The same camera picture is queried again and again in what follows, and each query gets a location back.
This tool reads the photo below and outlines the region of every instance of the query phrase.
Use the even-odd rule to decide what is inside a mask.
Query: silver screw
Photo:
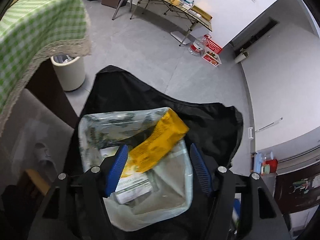
[[[225,173],[227,172],[227,168],[226,167],[223,167],[223,166],[219,166],[218,167],[218,171],[222,172],[222,173]]]
[[[65,173],[60,173],[58,175],[58,179],[65,179],[66,178],[66,174]]]
[[[99,166],[94,166],[94,167],[91,168],[91,172],[93,172],[93,173],[97,173],[99,171],[100,171]]]
[[[258,173],[252,173],[251,177],[253,177],[254,179],[259,179],[260,178]]]

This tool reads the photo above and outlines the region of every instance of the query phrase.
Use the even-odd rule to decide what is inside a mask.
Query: white handle
[[[249,139],[253,139],[252,130],[253,127],[249,127]]]

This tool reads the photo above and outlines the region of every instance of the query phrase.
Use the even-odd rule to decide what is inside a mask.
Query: green checkered tablecloth
[[[90,53],[88,25],[81,0],[19,0],[7,10],[0,21],[0,134],[44,60],[58,53]]]

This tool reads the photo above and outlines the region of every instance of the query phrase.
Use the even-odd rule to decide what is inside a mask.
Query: yellow package
[[[156,124],[150,137],[129,152],[121,177],[130,176],[134,172],[142,173],[153,168],[184,137],[188,130],[185,123],[169,108]]]

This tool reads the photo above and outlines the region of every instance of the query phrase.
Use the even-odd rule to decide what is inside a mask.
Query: red plastic basket
[[[219,54],[222,51],[222,48],[218,44],[213,42],[209,34],[206,34],[204,36],[207,38],[207,47],[213,52]]]

